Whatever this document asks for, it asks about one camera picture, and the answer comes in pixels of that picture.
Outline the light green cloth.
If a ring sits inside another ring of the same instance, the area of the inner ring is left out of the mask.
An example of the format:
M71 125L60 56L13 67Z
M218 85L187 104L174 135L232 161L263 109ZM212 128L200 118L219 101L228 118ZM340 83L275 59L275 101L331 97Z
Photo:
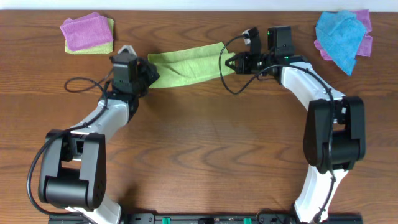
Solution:
M174 52L149 54L148 61L154 64L160 75L152 89L173 88L206 82L227 76L234 71L224 63L235 56L223 48L224 44L205 45Z

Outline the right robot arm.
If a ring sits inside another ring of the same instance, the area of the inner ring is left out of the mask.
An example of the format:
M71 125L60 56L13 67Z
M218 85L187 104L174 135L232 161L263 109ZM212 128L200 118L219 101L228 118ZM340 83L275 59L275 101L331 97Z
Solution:
M328 209L338 185L365 156L363 100L335 90L314 71L305 56L295 54L289 26L268 28L266 53L261 51L257 27L245 30L239 38L249 50L227 60L220 57L218 66L258 80L272 76L307 110L303 151L308 171L303 189L289 214L259 212L256 222L362 223L360 214L330 215Z

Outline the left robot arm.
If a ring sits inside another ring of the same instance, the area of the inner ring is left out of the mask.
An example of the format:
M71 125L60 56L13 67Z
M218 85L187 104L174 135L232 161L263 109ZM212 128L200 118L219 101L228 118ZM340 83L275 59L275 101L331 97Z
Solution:
M114 77L101 85L97 107L78 124L53 129L32 161L27 193L50 217L120 223L121 206L106 195L106 143L135 115L139 98L160 75L143 58L111 57Z

